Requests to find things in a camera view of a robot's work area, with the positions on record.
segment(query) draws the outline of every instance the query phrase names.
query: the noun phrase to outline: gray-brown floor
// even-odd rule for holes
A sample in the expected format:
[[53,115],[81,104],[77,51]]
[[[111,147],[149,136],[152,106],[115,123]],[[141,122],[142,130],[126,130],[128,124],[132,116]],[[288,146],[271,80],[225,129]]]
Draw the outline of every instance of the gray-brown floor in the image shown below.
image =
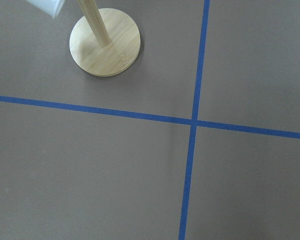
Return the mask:
[[75,0],[0,0],[0,240],[300,240],[300,0],[97,2],[142,37],[109,78]]

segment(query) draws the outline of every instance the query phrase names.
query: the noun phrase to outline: wooden dowel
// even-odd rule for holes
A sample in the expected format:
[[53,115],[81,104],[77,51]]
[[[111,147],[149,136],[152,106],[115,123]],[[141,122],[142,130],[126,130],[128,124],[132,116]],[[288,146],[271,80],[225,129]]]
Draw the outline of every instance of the wooden dowel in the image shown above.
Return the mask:
[[111,42],[111,39],[105,27],[104,21],[101,18],[95,0],[77,1],[87,22],[89,23],[90,28],[93,31],[94,36],[103,47],[107,46]]

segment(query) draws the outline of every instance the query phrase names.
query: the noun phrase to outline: round wooden base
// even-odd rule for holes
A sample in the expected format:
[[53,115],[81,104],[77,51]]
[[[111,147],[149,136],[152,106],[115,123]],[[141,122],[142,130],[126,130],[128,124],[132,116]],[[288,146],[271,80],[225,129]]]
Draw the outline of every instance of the round wooden base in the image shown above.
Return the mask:
[[83,16],[71,32],[70,52],[89,74],[108,77],[122,73],[134,63],[141,39],[138,26],[129,15],[112,8],[99,11],[111,43],[102,47]]

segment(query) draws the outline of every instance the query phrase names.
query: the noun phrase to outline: blue painter's tape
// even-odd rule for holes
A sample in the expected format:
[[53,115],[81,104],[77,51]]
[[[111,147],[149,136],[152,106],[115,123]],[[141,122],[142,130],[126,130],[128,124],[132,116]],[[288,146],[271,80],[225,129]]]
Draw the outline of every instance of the blue painter's tape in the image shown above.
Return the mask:
[[270,136],[277,136],[277,137],[300,139],[300,132],[281,131],[281,130],[260,128],[260,127],[241,126],[241,125],[211,122],[211,121],[197,121],[197,125],[199,127],[206,127],[212,129],[223,129],[223,130],[231,130],[231,131],[245,132],[251,134],[263,134],[263,135],[270,135]]
[[193,168],[193,161],[194,161],[194,154],[195,154],[197,121],[198,121],[198,112],[199,112],[199,104],[200,104],[202,75],[204,69],[206,37],[207,37],[207,29],[208,29],[209,7],[210,7],[210,0],[205,0],[203,6],[198,63],[196,69],[196,79],[195,79],[195,88],[194,88],[194,96],[193,96],[192,117],[191,117],[192,124],[190,128],[188,154],[187,154],[187,161],[185,167],[184,188],[183,188],[183,198],[182,198],[180,227],[179,227],[179,240],[185,240],[186,238],[191,177],[192,177],[192,168]]
[[0,102],[39,106],[39,107],[46,107],[46,108],[53,108],[53,109],[63,109],[63,110],[86,112],[86,113],[93,113],[93,114],[112,115],[112,116],[119,116],[125,118],[133,118],[133,119],[152,120],[157,122],[166,122],[166,123],[173,123],[173,124],[190,125],[192,122],[190,119],[179,118],[179,117],[161,116],[161,115],[139,113],[133,111],[121,111],[121,110],[113,110],[113,109],[106,109],[106,108],[99,108],[99,107],[92,107],[92,106],[81,106],[81,105],[73,105],[67,103],[41,101],[41,100],[33,100],[33,99],[10,97],[10,96],[0,96]]
[[194,162],[195,145],[196,145],[196,133],[197,133],[197,126],[191,125],[188,155],[187,155],[186,167],[185,167],[184,188],[183,188],[183,198],[182,198],[180,227],[179,227],[179,240],[184,240],[186,237],[192,167]]

